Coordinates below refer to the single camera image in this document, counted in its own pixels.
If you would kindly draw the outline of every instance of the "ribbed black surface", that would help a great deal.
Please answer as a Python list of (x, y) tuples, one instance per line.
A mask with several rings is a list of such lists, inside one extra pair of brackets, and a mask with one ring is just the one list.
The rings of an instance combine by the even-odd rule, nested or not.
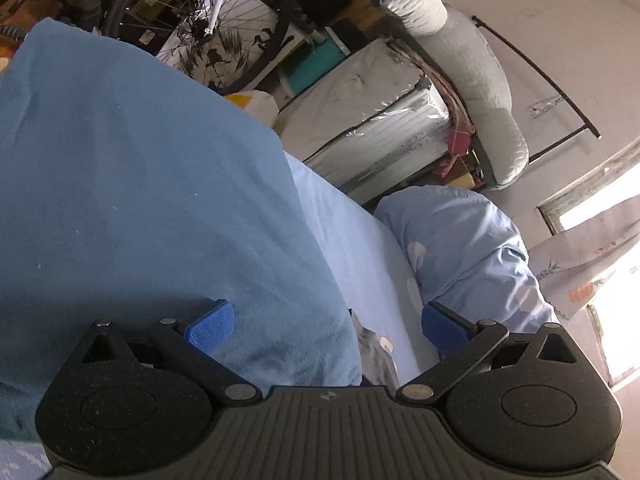
[[(85, 478), (57, 471), (52, 480)], [(533, 478), (466, 452), (431, 410), (382, 388), (278, 388), (260, 405), (223, 413), (191, 455), (133, 479), (515, 480)], [(615, 480), (604, 467), (564, 478)]]

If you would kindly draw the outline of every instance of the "triangular hole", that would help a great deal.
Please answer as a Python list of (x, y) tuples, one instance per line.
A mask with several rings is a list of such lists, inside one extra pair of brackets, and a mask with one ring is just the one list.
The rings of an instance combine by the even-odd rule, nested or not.
[(573, 364), (576, 362), (574, 354), (562, 339), (560, 334), (549, 334), (546, 336), (545, 344), (538, 354), (538, 358), (545, 361), (556, 361), (558, 363)]
[(100, 361), (111, 361), (115, 359), (109, 346), (109, 340), (104, 335), (96, 336), (91, 348), (82, 359), (83, 363), (97, 363)]

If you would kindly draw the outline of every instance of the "gray cloth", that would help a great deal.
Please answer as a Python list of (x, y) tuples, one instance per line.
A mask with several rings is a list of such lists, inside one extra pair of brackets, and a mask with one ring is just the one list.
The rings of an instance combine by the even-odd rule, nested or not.
[(384, 348), (375, 332), (364, 328), (353, 310), (351, 321), (358, 336), (358, 347), (362, 359), (362, 375), (371, 384), (384, 384), (394, 394), (399, 387), (396, 365)]

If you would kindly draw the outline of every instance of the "curtain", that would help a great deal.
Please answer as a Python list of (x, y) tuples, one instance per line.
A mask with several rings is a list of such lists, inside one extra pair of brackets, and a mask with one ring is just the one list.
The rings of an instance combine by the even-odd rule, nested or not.
[(640, 196), (536, 245), (529, 267), (559, 317), (570, 319), (607, 282), (640, 265)]

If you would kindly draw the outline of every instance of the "gray hose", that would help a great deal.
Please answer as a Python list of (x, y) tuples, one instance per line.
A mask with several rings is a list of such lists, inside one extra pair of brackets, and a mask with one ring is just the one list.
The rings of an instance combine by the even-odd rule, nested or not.
[(23, 41), (27, 37), (27, 31), (17, 25), (0, 25), (0, 36)]

